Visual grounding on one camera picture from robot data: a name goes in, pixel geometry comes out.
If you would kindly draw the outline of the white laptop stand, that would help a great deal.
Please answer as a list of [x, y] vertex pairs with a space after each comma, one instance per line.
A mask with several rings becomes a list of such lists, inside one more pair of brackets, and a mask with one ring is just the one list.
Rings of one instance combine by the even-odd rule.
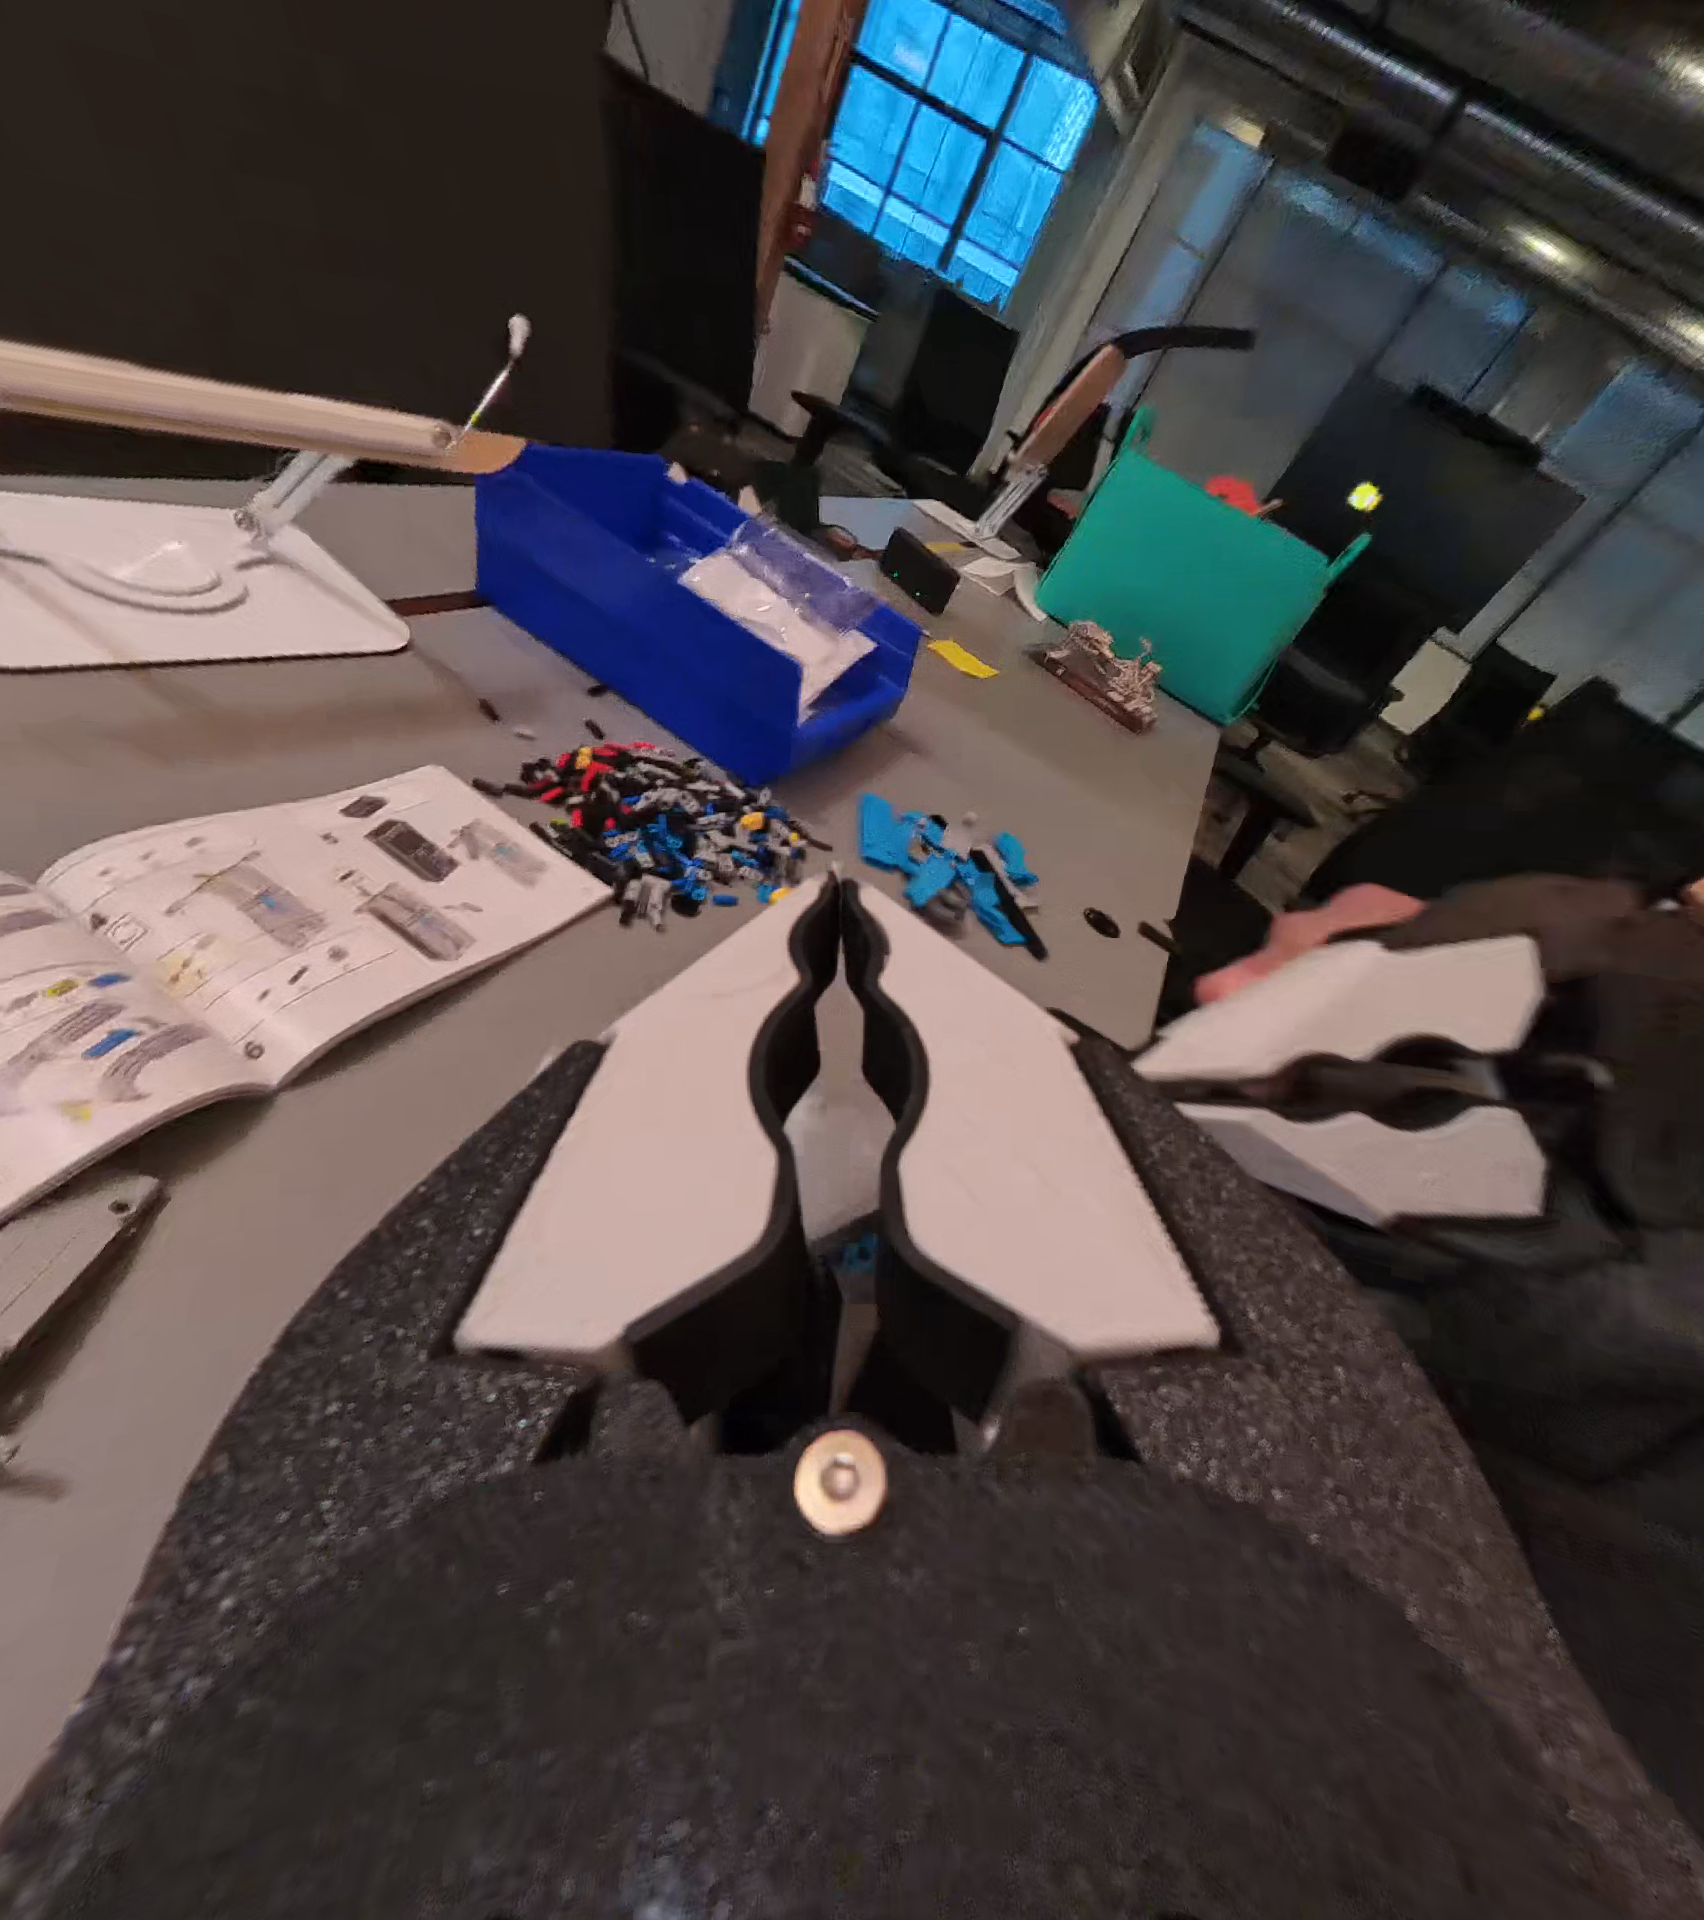
[[656, 449], [744, 405], [763, 161], [666, 87], [726, 3], [0, 3], [0, 338]]
[[287, 394], [0, 341], [0, 415], [132, 434], [319, 449], [464, 476], [502, 472], [523, 439], [336, 398]]

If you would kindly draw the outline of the person's right hand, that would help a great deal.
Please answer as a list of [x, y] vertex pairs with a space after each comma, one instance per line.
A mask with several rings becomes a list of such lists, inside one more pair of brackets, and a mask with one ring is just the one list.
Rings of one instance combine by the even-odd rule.
[[1423, 902], [1378, 884], [1345, 887], [1331, 900], [1280, 914], [1262, 947], [1195, 978], [1193, 1004], [1209, 1006], [1236, 996], [1289, 963], [1341, 937], [1365, 937], [1423, 914]]

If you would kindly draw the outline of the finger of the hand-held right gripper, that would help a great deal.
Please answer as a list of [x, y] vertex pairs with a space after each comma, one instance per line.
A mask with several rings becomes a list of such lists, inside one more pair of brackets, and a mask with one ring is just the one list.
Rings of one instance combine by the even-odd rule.
[[1241, 1087], [1304, 1059], [1371, 1061], [1402, 1043], [1512, 1052], [1544, 1000], [1527, 937], [1386, 948], [1337, 943], [1175, 1021], [1134, 1059], [1160, 1084]]
[[1184, 1102], [1182, 1116], [1250, 1179], [1360, 1227], [1538, 1218], [1551, 1192], [1544, 1151], [1509, 1109], [1467, 1109], [1423, 1129], [1363, 1114], [1298, 1121], [1199, 1102]]

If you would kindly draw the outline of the pile of small brick parts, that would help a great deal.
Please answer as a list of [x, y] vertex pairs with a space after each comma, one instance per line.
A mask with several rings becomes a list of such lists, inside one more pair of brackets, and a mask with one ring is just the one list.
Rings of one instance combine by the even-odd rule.
[[594, 714], [571, 737], [505, 732], [526, 748], [519, 771], [469, 786], [523, 806], [531, 836], [600, 880], [623, 924], [775, 904], [834, 852], [767, 786], [648, 732], [614, 736]]

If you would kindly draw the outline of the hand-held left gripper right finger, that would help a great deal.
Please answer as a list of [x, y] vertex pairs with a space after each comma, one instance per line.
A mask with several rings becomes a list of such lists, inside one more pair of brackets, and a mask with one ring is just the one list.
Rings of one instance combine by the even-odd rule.
[[876, 1299], [902, 1369], [981, 1424], [1032, 1343], [1068, 1375], [1214, 1354], [1224, 1331], [1075, 1033], [858, 884], [839, 956], [892, 1120]]

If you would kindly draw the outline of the small black device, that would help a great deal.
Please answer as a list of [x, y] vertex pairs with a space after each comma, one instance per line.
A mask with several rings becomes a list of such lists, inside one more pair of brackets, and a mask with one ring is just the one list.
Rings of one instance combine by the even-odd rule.
[[907, 527], [895, 527], [877, 555], [877, 572], [913, 605], [944, 615], [961, 588], [961, 570]]

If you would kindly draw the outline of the blue plastic bin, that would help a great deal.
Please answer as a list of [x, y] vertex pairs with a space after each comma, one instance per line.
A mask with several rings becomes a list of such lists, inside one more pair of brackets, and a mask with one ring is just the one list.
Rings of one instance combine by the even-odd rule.
[[866, 651], [804, 693], [796, 657], [686, 581], [747, 527], [663, 459], [531, 445], [474, 481], [478, 590], [726, 773], [782, 781], [896, 714], [922, 634], [850, 590]]

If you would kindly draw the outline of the small clear plastic bag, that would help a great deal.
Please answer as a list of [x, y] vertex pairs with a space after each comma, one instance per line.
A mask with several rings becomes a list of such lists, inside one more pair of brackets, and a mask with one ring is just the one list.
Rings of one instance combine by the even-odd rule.
[[747, 519], [674, 581], [796, 664], [800, 721], [877, 651], [863, 630], [877, 600], [774, 519]]

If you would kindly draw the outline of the blue brick panel assembly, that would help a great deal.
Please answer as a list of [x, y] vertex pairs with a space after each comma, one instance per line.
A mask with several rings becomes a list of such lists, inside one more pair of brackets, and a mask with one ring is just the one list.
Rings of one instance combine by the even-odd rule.
[[981, 836], [973, 815], [896, 808], [877, 793], [856, 806], [858, 856], [902, 880], [902, 902], [941, 932], [980, 926], [995, 947], [1021, 948], [1033, 963], [1050, 956], [1033, 926], [1036, 876], [1016, 834]]

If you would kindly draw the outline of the grey desk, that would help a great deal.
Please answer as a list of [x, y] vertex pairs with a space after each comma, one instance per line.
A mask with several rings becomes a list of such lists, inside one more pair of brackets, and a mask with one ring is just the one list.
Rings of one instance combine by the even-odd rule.
[[[513, 778], [583, 737], [651, 737], [623, 703], [474, 597], [467, 490], [341, 486], [308, 527], [409, 615], [386, 657], [0, 674], [0, 870], [33, 877], [110, 834], [316, 797], [437, 763]], [[856, 870], [856, 804], [1013, 830], [1036, 866], [1047, 956], [981, 963], [1136, 1040], [1217, 748], [1158, 703], [1112, 725], [1028, 657], [1010, 597], [961, 590], [941, 637], [999, 674], [913, 670], [896, 715], [782, 796]], [[409, 1187], [515, 1096], [552, 1047], [600, 1031], [733, 926], [612, 914], [330, 1052], [287, 1092], [221, 1102], [126, 1154], [164, 1184], [129, 1257], [9, 1375], [21, 1446], [0, 1472], [0, 1812], [94, 1679], [181, 1486], [287, 1317]]]

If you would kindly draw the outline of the black monitor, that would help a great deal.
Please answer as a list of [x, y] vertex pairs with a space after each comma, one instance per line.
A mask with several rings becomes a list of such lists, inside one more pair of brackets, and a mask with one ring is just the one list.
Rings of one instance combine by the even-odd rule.
[[1359, 372], [1273, 483], [1273, 524], [1328, 559], [1363, 541], [1345, 581], [1390, 590], [1463, 630], [1582, 512], [1541, 449], [1438, 386]]

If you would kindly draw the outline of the open instruction booklet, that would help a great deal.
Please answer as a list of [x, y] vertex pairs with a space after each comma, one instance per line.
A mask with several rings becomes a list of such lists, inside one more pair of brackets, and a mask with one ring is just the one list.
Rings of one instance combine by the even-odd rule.
[[605, 902], [442, 764], [0, 873], [0, 1227]]

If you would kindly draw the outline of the silver ventilation duct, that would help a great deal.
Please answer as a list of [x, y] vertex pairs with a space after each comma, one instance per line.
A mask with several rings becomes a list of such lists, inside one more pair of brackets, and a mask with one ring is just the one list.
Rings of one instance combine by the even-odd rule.
[[[1402, 149], [1402, 186], [1704, 324], [1704, 3], [1172, 3], [1182, 31]], [[1704, 345], [1678, 345], [1704, 363]]]

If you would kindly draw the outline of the teal plastic bin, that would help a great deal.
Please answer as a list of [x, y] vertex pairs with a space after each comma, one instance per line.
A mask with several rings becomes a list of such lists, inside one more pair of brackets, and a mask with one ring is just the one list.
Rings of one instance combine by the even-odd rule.
[[1175, 703], [1231, 727], [1370, 534], [1319, 555], [1155, 464], [1151, 426], [1151, 405], [1134, 415], [1033, 603], [1099, 626], [1125, 657], [1149, 651]]

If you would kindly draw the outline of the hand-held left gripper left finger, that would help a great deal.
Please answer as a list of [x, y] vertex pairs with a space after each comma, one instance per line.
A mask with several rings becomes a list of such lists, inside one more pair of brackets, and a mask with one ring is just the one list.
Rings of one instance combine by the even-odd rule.
[[789, 1116], [836, 974], [839, 880], [812, 877], [597, 1040], [459, 1358], [648, 1379], [689, 1424], [800, 1369], [818, 1283]]

